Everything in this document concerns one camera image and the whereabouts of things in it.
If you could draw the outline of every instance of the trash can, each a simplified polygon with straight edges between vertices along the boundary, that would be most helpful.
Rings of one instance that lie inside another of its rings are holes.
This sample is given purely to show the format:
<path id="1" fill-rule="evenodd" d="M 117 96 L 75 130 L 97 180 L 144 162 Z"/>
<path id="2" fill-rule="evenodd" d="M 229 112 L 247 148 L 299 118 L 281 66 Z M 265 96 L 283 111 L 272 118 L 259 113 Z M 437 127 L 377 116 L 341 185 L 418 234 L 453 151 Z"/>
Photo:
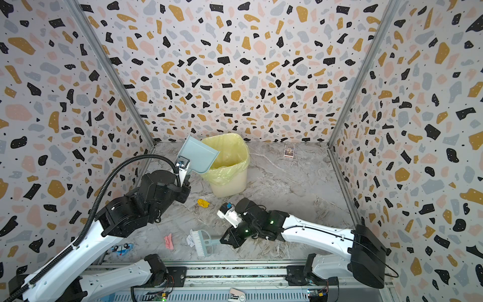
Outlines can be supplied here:
<path id="1" fill-rule="evenodd" d="M 207 137 L 201 141 L 220 151 L 208 172 L 201 174 L 210 183 L 213 194 L 227 197 L 243 192 L 250 164 L 250 152 L 243 138 L 236 133 L 228 133 Z"/>

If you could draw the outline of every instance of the pink crumpled paper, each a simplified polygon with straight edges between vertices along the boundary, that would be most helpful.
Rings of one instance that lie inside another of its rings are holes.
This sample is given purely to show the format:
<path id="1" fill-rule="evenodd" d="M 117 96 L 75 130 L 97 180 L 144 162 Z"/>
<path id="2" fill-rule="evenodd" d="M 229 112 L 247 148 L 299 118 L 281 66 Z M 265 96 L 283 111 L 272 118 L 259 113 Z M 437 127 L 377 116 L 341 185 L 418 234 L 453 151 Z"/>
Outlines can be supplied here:
<path id="1" fill-rule="evenodd" d="M 168 236 L 164 236 L 164 243 L 166 244 L 167 249 L 174 250 L 173 241 L 171 237 L 172 237 L 172 234 L 169 234 Z"/>

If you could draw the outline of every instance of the crumpled yellow paper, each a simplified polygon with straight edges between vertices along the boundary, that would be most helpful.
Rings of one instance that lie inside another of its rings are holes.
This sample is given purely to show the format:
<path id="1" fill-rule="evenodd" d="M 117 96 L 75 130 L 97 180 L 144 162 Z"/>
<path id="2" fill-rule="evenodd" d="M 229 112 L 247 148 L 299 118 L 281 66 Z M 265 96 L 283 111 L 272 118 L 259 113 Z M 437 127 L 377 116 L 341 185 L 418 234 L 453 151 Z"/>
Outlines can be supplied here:
<path id="1" fill-rule="evenodd" d="M 198 199 L 198 204 L 200 207 L 207 208 L 210 203 L 203 199 Z"/>

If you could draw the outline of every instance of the brush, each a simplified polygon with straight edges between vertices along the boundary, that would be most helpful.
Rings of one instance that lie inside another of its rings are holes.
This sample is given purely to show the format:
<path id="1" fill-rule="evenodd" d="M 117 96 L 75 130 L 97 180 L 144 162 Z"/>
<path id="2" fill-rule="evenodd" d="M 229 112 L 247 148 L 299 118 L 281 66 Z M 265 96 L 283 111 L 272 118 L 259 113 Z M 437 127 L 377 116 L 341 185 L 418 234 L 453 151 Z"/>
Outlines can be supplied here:
<path id="1" fill-rule="evenodd" d="M 212 239 L 210 234 L 205 230 L 192 230 L 190 231 L 190 235 L 193 238 L 193 242 L 195 243 L 196 252 L 200 257 L 207 257 L 213 254 L 213 246 L 220 244 L 219 239 Z M 212 248 L 211 253 L 208 252 L 207 247 Z"/>

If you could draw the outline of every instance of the gray marble surface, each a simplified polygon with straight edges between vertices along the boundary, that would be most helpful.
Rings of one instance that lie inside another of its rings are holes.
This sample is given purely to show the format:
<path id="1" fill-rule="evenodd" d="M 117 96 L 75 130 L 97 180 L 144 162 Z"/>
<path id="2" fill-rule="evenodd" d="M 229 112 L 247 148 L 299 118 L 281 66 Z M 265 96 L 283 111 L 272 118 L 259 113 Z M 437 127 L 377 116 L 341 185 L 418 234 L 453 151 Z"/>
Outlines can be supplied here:
<path id="1" fill-rule="evenodd" d="M 156 154 L 176 159 L 183 143 L 160 143 Z M 235 260 L 235 259 L 306 259 L 310 253 L 328 254 L 304 244 L 248 239 L 240 248 L 217 245 L 214 254 L 199 258 L 194 247 L 186 242 L 190 229 L 206 230 L 212 237 L 221 236 L 230 224 L 216 213 L 221 204 L 236 204 L 243 197 L 301 219 L 336 228 L 352 228 L 351 216 L 341 188 L 330 163 L 325 144 L 299 143 L 294 158 L 284 158 L 281 143 L 248 143 L 251 163 L 244 192 L 226 198 L 213 195 L 209 183 L 198 174 L 191 176 L 191 193 L 185 204 L 178 202 L 164 213 L 158 224 L 135 231 L 123 243 L 134 244 L 125 256 L 108 254 L 106 261 L 138 261 L 157 253 L 163 260 Z M 168 170 L 169 166 L 151 161 L 147 172 Z M 208 208 L 197 204 L 198 199 L 210 202 Z M 174 250 L 165 246 L 164 236 L 172 234 Z"/>

